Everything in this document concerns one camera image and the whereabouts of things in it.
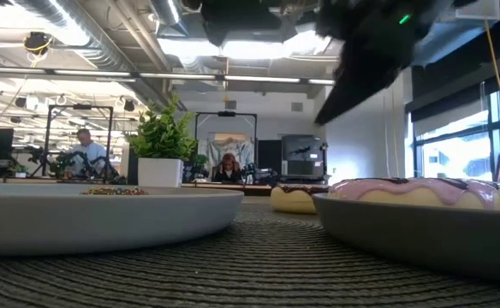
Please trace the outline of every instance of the shirt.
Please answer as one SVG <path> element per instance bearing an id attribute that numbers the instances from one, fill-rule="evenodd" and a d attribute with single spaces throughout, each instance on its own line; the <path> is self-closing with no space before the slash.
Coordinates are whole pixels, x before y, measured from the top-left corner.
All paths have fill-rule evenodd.
<path id="1" fill-rule="evenodd" d="M 95 142 L 92 142 L 88 146 L 83 146 L 83 145 L 76 145 L 74 146 L 71 150 L 69 150 L 69 153 L 73 152 L 83 152 L 86 153 L 86 157 L 88 158 L 88 162 L 91 162 L 92 160 L 98 158 L 98 157 L 105 157 L 105 148 L 103 145 L 97 144 Z M 72 159 L 75 164 L 72 166 L 73 171 L 76 175 L 81 174 L 81 170 L 85 168 L 84 161 L 80 156 L 73 157 Z M 98 173 L 102 170 L 102 168 L 105 166 L 105 162 L 103 160 L 100 160 L 99 162 L 96 162 L 93 167 L 98 171 Z"/>

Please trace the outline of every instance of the purple icing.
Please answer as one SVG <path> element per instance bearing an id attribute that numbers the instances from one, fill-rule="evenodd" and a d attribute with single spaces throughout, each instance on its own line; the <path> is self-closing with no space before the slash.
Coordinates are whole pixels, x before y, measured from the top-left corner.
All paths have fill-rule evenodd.
<path id="1" fill-rule="evenodd" d="M 463 193 L 468 192 L 475 195 L 483 204 L 485 209 L 494 209 L 494 196 L 497 189 L 491 185 L 473 180 L 460 180 L 467 184 L 467 188 L 452 185 L 447 181 L 433 178 L 413 178 L 407 183 L 394 183 L 379 179 L 362 179 L 354 181 L 341 181 L 330 188 L 331 193 L 337 193 L 340 197 L 349 200 L 359 200 L 370 191 L 383 191 L 393 194 L 409 193 L 418 188 L 429 188 L 435 192 L 440 200 L 447 204 L 456 204 Z"/>

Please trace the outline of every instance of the donut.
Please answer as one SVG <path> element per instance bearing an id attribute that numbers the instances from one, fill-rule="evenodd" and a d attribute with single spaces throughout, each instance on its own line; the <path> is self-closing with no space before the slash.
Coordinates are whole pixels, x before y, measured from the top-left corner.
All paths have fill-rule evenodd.
<path id="1" fill-rule="evenodd" d="M 278 211 L 315 214 L 311 196 L 314 193 L 327 192 L 327 186 L 280 184 L 271 191 L 271 205 Z"/>
<path id="2" fill-rule="evenodd" d="M 451 206 L 463 209 L 500 208 L 498 187 L 483 181 L 444 178 L 357 179 L 341 181 L 329 196 L 385 204 Z"/>

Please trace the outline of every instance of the man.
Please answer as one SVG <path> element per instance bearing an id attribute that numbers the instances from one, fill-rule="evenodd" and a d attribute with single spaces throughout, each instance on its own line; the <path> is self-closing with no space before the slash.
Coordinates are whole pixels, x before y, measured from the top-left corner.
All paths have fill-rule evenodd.
<path id="1" fill-rule="evenodd" d="M 74 153 L 77 151 L 86 153 L 88 162 L 91 162 L 92 160 L 98 157 L 105 157 L 106 153 L 104 146 L 92 141 L 92 136 L 88 129 L 86 128 L 80 129 L 77 132 L 77 139 L 79 140 L 80 145 L 74 146 L 71 150 L 69 150 L 70 153 Z M 74 165 L 72 166 L 73 175 L 84 175 L 82 172 L 82 170 L 85 168 L 83 159 L 80 156 L 76 156 L 73 157 L 73 161 L 74 161 Z M 104 161 L 100 160 L 99 162 L 96 162 L 93 165 L 93 167 L 99 173 L 104 167 L 104 165 L 105 165 Z"/>

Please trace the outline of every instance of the pink frosted donut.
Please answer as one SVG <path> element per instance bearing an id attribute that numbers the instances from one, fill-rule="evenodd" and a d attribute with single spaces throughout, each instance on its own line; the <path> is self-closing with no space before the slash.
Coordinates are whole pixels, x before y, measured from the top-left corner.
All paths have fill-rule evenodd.
<path id="1" fill-rule="evenodd" d="M 483 181 L 444 178 L 358 179 L 341 181 L 329 196 L 386 204 L 453 206 L 495 210 L 500 206 L 498 187 Z"/>

